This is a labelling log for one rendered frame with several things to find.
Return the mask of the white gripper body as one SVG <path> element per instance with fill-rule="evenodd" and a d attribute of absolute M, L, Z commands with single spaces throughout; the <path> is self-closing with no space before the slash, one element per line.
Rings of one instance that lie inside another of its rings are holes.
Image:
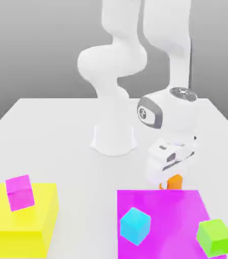
<path fill-rule="evenodd" d="M 185 177 L 191 170 L 195 162 L 195 152 L 193 151 L 184 159 L 173 159 L 170 162 L 160 162 L 156 158 L 149 158 L 146 163 L 146 179 L 155 185 L 166 184 L 175 175 Z"/>

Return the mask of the small orange cube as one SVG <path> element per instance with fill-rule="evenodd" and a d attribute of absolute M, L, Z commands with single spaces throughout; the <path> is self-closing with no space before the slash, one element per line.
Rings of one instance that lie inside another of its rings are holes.
<path fill-rule="evenodd" d="M 183 184 L 183 178 L 181 175 L 176 174 L 168 179 L 166 185 L 160 184 L 159 189 L 161 190 L 181 190 Z"/>

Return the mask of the small cyan cube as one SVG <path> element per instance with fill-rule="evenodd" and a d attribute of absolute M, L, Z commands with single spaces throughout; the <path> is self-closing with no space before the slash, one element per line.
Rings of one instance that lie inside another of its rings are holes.
<path fill-rule="evenodd" d="M 120 219 L 120 236 L 136 246 L 147 237 L 150 228 L 151 217 L 135 207 Z"/>

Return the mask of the small green cube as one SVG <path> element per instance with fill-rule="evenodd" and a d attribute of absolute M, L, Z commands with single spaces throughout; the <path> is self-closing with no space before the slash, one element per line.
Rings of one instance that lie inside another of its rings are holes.
<path fill-rule="evenodd" d="M 208 258 L 228 254 L 228 227 L 221 219 L 199 222 L 196 239 Z"/>

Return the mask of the small magenta cube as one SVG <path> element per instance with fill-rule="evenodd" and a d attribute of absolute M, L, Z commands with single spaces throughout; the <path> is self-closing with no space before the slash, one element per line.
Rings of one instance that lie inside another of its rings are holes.
<path fill-rule="evenodd" d="M 11 211 L 17 211 L 35 205 L 29 175 L 7 179 L 6 191 Z"/>

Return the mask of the large magenta box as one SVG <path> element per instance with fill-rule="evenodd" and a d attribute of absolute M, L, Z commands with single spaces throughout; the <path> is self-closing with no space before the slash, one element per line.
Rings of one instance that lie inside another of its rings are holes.
<path fill-rule="evenodd" d="M 117 218 L 132 207 L 151 217 L 150 232 L 138 246 L 118 236 L 118 259 L 227 259 L 208 258 L 196 239 L 210 219 L 197 190 L 117 191 Z"/>

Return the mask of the large yellow box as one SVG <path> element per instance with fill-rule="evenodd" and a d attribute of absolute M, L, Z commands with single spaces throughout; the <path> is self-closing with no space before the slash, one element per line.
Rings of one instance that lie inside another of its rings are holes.
<path fill-rule="evenodd" d="M 6 186 L 0 184 L 0 258 L 45 258 L 58 211 L 55 183 L 33 183 L 35 205 L 11 211 Z"/>

